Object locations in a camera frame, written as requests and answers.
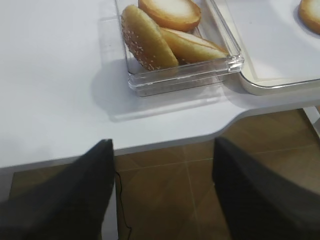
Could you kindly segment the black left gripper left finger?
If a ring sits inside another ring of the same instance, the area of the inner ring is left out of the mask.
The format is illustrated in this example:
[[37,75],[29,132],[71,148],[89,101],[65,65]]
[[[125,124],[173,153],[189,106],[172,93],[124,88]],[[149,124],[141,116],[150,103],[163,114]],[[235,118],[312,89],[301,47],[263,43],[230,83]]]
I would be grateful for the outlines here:
[[115,184],[103,139],[56,176],[0,204],[2,240],[97,240]]

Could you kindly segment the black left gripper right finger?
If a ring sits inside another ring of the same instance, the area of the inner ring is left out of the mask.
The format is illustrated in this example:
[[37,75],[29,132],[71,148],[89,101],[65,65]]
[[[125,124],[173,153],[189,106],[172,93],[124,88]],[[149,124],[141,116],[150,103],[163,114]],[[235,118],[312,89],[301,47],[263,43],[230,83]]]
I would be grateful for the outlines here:
[[320,238],[320,196],[223,137],[214,141],[212,180],[231,239]]

